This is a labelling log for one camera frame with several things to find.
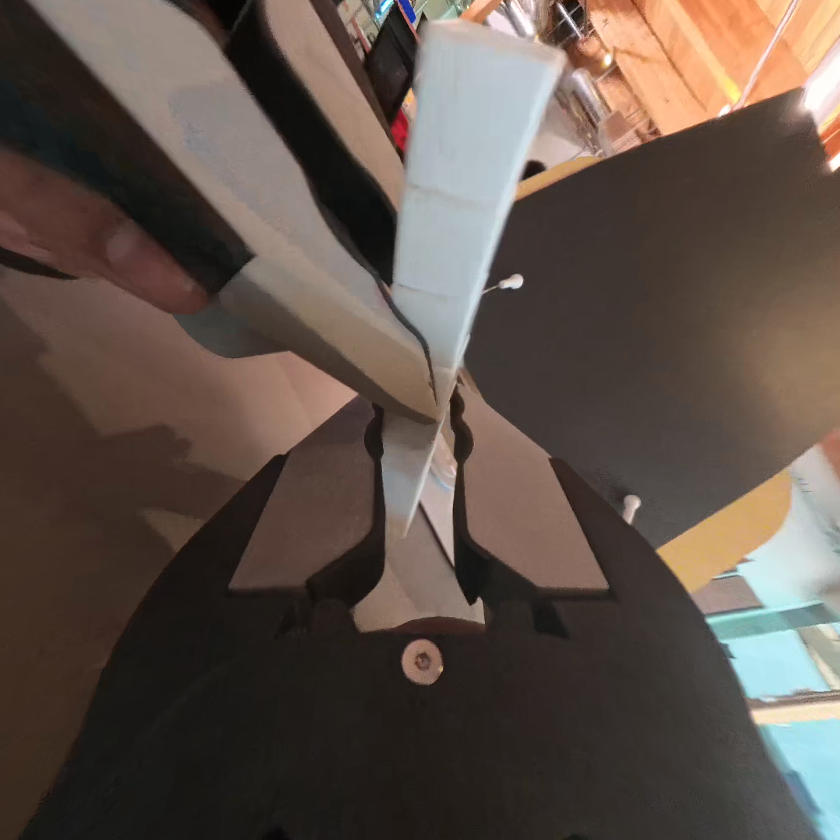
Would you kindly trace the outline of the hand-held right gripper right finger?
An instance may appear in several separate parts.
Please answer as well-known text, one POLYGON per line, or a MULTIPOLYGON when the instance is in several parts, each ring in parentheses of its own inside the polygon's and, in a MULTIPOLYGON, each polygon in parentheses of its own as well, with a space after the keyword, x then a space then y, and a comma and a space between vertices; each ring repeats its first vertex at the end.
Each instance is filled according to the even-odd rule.
POLYGON ((549 454, 471 390, 456 390, 450 417, 455 569, 467 601, 607 593, 549 454))

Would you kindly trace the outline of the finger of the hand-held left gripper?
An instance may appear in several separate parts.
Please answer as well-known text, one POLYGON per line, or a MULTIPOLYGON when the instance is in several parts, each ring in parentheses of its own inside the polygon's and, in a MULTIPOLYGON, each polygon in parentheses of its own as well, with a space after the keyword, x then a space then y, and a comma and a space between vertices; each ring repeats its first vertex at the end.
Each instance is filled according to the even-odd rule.
POLYGON ((209 34, 166 2, 31 2, 251 252, 178 316, 227 359, 292 352, 373 403, 436 413, 427 346, 318 205, 209 34))
POLYGON ((328 2, 246 2, 226 55, 318 205, 392 284, 404 167, 339 14, 328 2))

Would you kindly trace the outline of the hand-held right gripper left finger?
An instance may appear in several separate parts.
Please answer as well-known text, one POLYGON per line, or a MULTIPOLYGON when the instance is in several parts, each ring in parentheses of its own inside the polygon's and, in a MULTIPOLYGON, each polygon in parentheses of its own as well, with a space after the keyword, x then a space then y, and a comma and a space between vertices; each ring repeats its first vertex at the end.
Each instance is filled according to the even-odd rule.
POLYGON ((384 570, 382 420, 351 401, 285 458, 230 582, 358 605, 384 570))

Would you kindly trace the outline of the white square bar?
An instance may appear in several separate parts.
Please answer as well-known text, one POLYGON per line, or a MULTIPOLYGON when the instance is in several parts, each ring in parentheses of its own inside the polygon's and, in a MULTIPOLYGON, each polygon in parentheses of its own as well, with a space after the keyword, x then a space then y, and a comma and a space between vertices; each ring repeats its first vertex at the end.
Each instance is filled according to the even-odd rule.
POLYGON ((429 24, 395 243, 392 297, 425 340, 429 426, 386 412, 385 548, 410 528, 522 169, 566 59, 463 20, 429 24))

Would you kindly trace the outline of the person's left hand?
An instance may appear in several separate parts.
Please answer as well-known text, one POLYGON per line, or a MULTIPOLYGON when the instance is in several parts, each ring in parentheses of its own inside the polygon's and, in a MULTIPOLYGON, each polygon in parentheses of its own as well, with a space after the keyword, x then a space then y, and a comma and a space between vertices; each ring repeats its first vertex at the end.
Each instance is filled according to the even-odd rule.
POLYGON ((100 279, 172 314, 208 294, 122 209, 84 185, 1 151, 1 246, 63 276, 100 279))

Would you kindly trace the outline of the black board with wooden edge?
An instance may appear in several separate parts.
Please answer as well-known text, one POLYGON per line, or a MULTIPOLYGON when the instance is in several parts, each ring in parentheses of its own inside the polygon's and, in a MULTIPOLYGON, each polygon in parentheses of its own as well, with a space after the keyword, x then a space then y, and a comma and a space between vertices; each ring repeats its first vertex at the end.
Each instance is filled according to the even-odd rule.
POLYGON ((465 365, 618 506, 689 591, 748 549, 675 541, 839 417, 838 173, 802 89, 517 200, 465 365))

